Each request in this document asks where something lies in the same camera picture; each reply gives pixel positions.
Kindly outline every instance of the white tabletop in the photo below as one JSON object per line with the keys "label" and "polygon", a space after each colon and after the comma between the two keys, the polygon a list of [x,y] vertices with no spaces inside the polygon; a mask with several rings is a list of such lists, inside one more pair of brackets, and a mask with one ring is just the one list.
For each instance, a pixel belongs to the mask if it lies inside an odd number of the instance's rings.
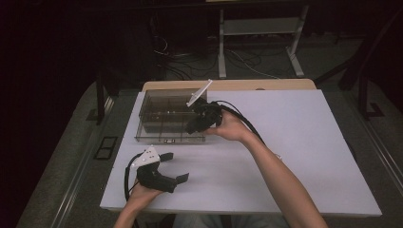
{"label": "white tabletop", "polygon": [[[209,91],[209,101],[230,102],[254,125],[269,148],[306,187],[325,215],[380,216],[366,181],[320,90]],[[124,173],[130,159],[149,144],[137,142],[139,93],[112,168],[101,207],[125,205]],[[207,136],[203,144],[154,144],[174,153],[159,171],[171,178],[189,173],[173,194],[158,196],[146,209],[165,213],[280,213],[250,153],[239,142]],[[136,170],[130,174],[131,182]]]}

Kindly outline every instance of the transparent container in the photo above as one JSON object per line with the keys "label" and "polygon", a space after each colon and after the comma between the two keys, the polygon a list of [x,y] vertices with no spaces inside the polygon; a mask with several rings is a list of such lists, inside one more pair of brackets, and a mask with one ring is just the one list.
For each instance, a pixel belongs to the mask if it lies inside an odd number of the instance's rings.
{"label": "transparent container", "polygon": [[[200,132],[184,131],[186,124],[197,117],[186,103],[197,89],[147,90],[140,110],[136,140],[142,143],[202,143]],[[201,97],[207,98],[206,92]]]}

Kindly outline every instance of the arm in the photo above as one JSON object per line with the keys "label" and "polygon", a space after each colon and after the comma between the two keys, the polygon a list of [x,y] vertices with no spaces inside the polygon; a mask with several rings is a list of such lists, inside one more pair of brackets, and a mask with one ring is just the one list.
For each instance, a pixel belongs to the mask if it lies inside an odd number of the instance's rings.
{"label": "arm", "polygon": [[222,124],[204,131],[241,142],[258,168],[291,227],[327,227],[308,192],[290,169],[238,118],[222,111]]}
{"label": "arm", "polygon": [[139,213],[161,193],[162,191],[149,189],[137,183],[124,209],[116,220],[114,228],[132,228],[134,220]]}

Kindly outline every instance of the floor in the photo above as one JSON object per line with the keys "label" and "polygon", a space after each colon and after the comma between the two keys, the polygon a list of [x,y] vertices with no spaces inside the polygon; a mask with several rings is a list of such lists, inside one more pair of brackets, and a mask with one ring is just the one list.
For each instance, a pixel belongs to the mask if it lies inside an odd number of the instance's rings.
{"label": "floor", "polygon": [[[316,79],[350,58],[360,40],[341,40],[335,44],[333,34],[302,37],[297,57],[305,77]],[[160,68],[166,80],[218,79],[215,37],[207,51],[187,52],[167,44],[160,52]],[[288,36],[242,36],[225,40],[227,79],[296,78],[285,47]],[[403,167],[403,115],[386,99],[382,91],[370,84],[370,101],[377,103],[383,117],[363,121],[356,111],[356,86],[341,91],[337,82],[343,71],[317,85],[332,109],[340,130],[356,155],[356,162],[383,213],[379,218],[325,217],[330,227],[400,227],[403,222],[403,192],[398,187],[398,170]],[[48,167],[37,185],[18,227],[112,227],[118,213],[99,207],[100,200],[125,124],[139,90],[124,89],[118,97],[106,100],[106,118],[97,125],[90,118],[96,109],[95,85],[88,88],[56,147]],[[103,137],[118,137],[110,160],[94,160]],[[380,151],[391,159],[385,159]],[[164,215],[142,215],[148,221]]]}

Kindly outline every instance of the dark background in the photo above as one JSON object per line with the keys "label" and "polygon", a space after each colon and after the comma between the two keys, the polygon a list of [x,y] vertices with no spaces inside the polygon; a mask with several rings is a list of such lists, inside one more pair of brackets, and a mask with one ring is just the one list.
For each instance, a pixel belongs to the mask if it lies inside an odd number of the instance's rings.
{"label": "dark background", "polygon": [[[13,227],[75,105],[97,77],[102,75],[108,92],[117,94],[122,87],[141,87],[162,76],[152,51],[156,31],[146,13],[88,16],[80,10],[80,2],[67,0],[2,0],[0,4],[0,226]],[[310,8],[304,35],[332,32],[346,38],[374,33],[378,16],[392,5],[381,0],[317,1]],[[234,13],[255,14],[252,10]],[[162,13],[157,32],[178,45],[185,44],[183,39],[203,44],[201,34],[218,30],[217,13],[204,15]],[[176,23],[181,16],[187,20]]]}

